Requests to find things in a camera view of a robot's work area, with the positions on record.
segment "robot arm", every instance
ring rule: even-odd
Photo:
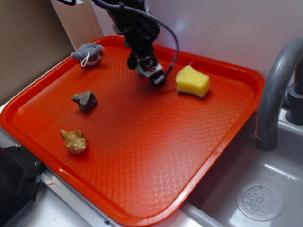
[[[104,8],[114,22],[114,31],[123,35],[125,45],[131,48],[128,68],[137,69],[139,74],[149,78],[152,84],[160,87],[165,83],[178,56],[178,41],[175,34],[157,18],[146,12],[144,0],[92,0]],[[154,55],[152,43],[160,32],[159,25],[172,33],[177,45],[177,52],[170,68],[164,73],[162,66]]]

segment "faucet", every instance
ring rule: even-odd
[[[288,86],[293,73],[294,83]],[[260,150],[270,151],[277,146],[277,125],[284,99],[289,102],[287,120],[303,125],[303,38],[289,41],[269,72],[255,130],[256,146]]]

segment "seashell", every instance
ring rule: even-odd
[[[66,131],[61,129],[61,135],[65,138],[65,146],[70,150],[72,154],[81,154],[85,151],[87,142],[86,135],[81,131]]]

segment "gray plush mouse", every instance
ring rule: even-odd
[[[71,53],[71,57],[80,61],[81,66],[96,65],[102,60],[102,45],[87,43],[83,44],[77,51]]]

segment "yellow sponge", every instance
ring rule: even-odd
[[[176,77],[177,91],[203,98],[210,89],[209,76],[185,66]]]

